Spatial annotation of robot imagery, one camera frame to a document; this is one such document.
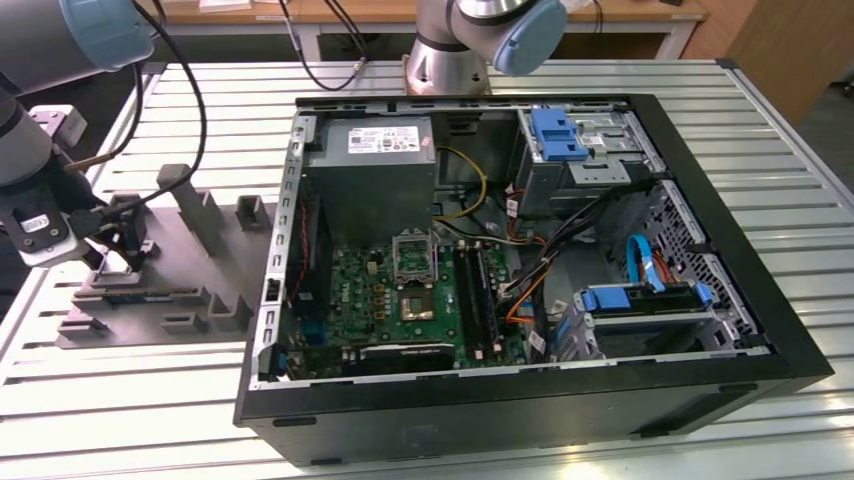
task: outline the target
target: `motherboard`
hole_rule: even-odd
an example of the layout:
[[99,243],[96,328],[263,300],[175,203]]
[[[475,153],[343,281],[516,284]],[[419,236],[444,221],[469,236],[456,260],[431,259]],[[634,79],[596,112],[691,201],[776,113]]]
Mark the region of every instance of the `motherboard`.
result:
[[[417,349],[419,362],[437,354],[444,362],[452,357],[452,369],[494,367],[526,363],[523,338],[512,326],[495,328],[472,324],[467,311],[480,291],[471,287],[456,256],[460,246],[437,246],[419,251],[408,245],[395,252],[392,245],[380,248],[339,248],[333,253],[329,314],[325,319],[303,319],[303,335],[311,346],[303,350],[313,378],[335,378],[345,372],[349,360],[365,352],[389,355],[409,346]],[[498,286],[508,278],[504,254],[494,245],[479,246],[472,255],[483,259],[486,295],[495,305]],[[401,283],[401,269],[425,272],[425,281]],[[423,349],[433,349],[420,355]]]

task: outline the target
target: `light blue cap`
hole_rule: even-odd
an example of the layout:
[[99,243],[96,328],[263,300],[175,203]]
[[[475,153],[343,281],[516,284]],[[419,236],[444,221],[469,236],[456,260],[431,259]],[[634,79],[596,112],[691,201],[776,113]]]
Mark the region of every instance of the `light blue cap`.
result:
[[492,66],[511,77],[527,75],[548,60],[560,42],[567,13],[560,0],[539,0],[504,35]]
[[80,50],[101,70],[115,72],[152,54],[131,0],[60,0],[60,6]]

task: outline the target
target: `wooden desk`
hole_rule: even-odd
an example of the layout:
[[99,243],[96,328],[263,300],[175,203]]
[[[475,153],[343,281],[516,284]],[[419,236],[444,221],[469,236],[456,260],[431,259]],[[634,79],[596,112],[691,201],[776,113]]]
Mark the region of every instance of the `wooden desk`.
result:
[[[600,0],[606,33],[664,33],[656,59],[678,59],[698,22],[707,11],[698,0],[684,0],[674,7],[658,0]],[[364,33],[415,33],[416,0],[340,0]],[[321,0],[291,0],[288,10],[296,23],[307,60],[320,61],[317,36],[345,33],[337,18]],[[199,13],[189,2],[167,5],[169,31],[176,35],[235,35],[283,33],[281,8],[255,4],[248,10]],[[567,33],[590,33],[596,9],[588,5],[570,14]]]

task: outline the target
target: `ram slot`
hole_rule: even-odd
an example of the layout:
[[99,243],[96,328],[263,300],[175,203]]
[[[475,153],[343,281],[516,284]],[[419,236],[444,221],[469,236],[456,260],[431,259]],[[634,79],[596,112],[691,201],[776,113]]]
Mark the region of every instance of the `ram slot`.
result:
[[477,302],[477,317],[487,340],[487,354],[498,354],[502,351],[502,334],[498,330],[498,315],[495,313],[495,298],[490,287],[490,273],[483,258],[483,250],[468,250],[468,265],[473,277],[473,296]]
[[484,350],[483,326],[480,325],[480,317],[476,310],[477,301],[472,294],[475,291],[475,279],[471,276],[464,247],[453,251],[453,275],[456,277],[456,298],[463,323],[465,354],[468,358],[482,360]]

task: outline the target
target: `yellow wire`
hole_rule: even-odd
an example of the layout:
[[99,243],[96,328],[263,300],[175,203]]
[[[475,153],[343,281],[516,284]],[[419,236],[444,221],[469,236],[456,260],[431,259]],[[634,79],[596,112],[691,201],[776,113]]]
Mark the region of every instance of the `yellow wire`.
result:
[[465,215],[468,215],[471,212],[473,212],[477,209],[477,207],[486,201],[486,191],[487,191],[486,181],[487,181],[487,178],[486,178],[486,174],[483,173],[483,170],[480,169],[480,167],[477,166],[475,161],[463,152],[456,150],[453,147],[444,147],[444,146],[436,147],[436,150],[447,150],[453,155],[456,155],[459,158],[465,160],[468,162],[468,165],[471,165],[471,168],[473,168],[475,172],[477,172],[477,176],[480,177],[480,196],[477,197],[477,201],[475,202],[475,204],[471,207],[468,207],[465,210],[463,210],[461,212],[449,213],[447,215],[439,215],[439,216],[433,217],[437,220],[451,220],[453,218],[460,218],[460,217],[464,217]]

